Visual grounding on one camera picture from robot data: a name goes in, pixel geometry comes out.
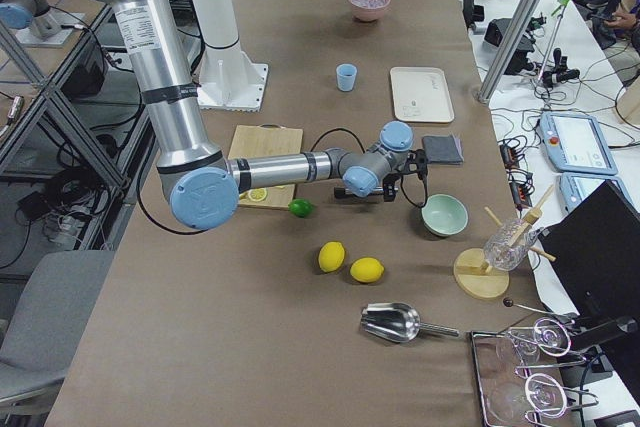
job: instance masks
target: metal ice scoop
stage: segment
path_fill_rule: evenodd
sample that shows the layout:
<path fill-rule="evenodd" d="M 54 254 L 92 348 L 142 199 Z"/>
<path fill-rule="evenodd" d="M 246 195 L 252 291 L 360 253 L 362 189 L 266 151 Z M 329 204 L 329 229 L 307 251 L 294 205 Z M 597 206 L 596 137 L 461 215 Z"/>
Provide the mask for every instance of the metal ice scoop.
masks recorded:
<path fill-rule="evenodd" d="M 459 337 L 457 329 L 420 322 L 420 315 L 401 302 L 369 304 L 362 309 L 360 324 L 370 334 L 392 342 L 409 342 L 424 330 L 432 334 Z"/>

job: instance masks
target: small blue cup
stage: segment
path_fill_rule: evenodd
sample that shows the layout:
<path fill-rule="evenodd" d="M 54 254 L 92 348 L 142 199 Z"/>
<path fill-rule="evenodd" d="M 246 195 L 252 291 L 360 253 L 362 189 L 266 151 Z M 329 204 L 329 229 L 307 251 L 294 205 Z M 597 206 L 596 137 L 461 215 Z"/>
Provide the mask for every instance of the small blue cup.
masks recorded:
<path fill-rule="evenodd" d="M 353 64 L 340 64 L 336 67 L 338 89 L 343 92 L 353 90 L 353 85 L 356 82 L 356 75 L 358 75 L 358 69 Z"/>

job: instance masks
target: blue joint cap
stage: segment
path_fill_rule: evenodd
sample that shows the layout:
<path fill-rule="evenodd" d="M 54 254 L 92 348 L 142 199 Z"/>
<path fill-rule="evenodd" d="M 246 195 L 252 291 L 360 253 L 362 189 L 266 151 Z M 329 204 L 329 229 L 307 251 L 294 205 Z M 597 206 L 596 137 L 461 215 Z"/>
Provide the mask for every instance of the blue joint cap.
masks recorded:
<path fill-rule="evenodd" d="M 238 207 L 233 175 L 218 167 L 201 167 L 174 185 L 169 204 L 176 219 L 193 229 L 213 229 L 231 218 Z"/>
<path fill-rule="evenodd" d="M 342 176 L 344 185 L 358 197 L 366 197 L 378 186 L 378 176 L 360 165 L 349 167 Z"/>
<path fill-rule="evenodd" d="M 407 152 L 413 144 L 413 130 L 404 122 L 394 120 L 382 128 L 380 142 L 395 152 Z"/>
<path fill-rule="evenodd" d="M 18 4 L 0 4 L 0 19 L 10 29 L 26 29 L 31 25 L 33 14 Z"/>

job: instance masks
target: gray robot arm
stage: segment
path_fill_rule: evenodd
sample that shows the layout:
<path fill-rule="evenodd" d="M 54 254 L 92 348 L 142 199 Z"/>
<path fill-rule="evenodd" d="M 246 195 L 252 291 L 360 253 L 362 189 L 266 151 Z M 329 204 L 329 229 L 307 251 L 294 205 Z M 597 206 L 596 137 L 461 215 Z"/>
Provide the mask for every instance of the gray robot arm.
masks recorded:
<path fill-rule="evenodd" d="M 47 0 L 0 0 L 0 19 L 11 29 L 29 27 L 40 39 L 60 32 Z"/>
<path fill-rule="evenodd" d="M 341 149 L 226 160 L 207 136 L 169 0 L 101 0 L 115 14 L 161 150 L 157 170 L 174 216 L 196 229 L 227 221 L 239 192 L 342 177 L 368 195 L 405 163 L 413 133 L 390 122 L 364 154 Z"/>

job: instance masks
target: brown table covering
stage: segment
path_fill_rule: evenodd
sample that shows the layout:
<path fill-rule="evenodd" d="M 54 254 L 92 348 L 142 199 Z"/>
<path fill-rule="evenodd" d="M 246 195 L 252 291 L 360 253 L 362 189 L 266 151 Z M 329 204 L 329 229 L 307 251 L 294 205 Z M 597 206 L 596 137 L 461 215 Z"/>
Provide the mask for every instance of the brown table covering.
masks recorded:
<path fill-rule="evenodd" d="M 407 302 L 423 321 L 464 331 L 500 330 L 523 312 L 481 301 L 457 286 L 452 264 L 495 231 L 513 204 L 491 116 L 472 91 L 480 84 L 458 0 L 392 0 L 371 24 L 354 22 L 346 0 L 234 0 L 243 49 L 270 73 L 256 114 L 207 111 L 211 137 L 228 149 L 237 124 L 304 129 L 304 148 L 324 131 L 349 128 L 366 145 L 393 119 L 389 70 L 445 71 L 455 109 L 449 125 L 414 124 L 422 135 L 462 138 L 461 167 L 432 166 L 431 193 L 448 193 L 469 210 L 467 229 L 439 239 L 418 209 L 393 203 L 341 203 L 338 181 L 298 187 L 314 213 L 239 209 L 198 236 L 161 231 L 136 208 L 69 376 L 49 417 L 69 426 L 472 426 L 480 425 L 470 344 L 421 336 L 396 345 L 364 333 L 370 302 Z M 355 90 L 339 92 L 335 67 L 359 68 Z M 335 133 L 321 147 L 357 149 Z M 421 186 L 407 179 L 419 201 Z M 172 221 L 153 172 L 143 197 Z M 327 241 L 347 249 L 347 267 L 322 274 Z M 348 266 L 372 256 L 385 265 L 372 285 Z M 536 303 L 528 268 L 512 273 L 508 294 Z"/>

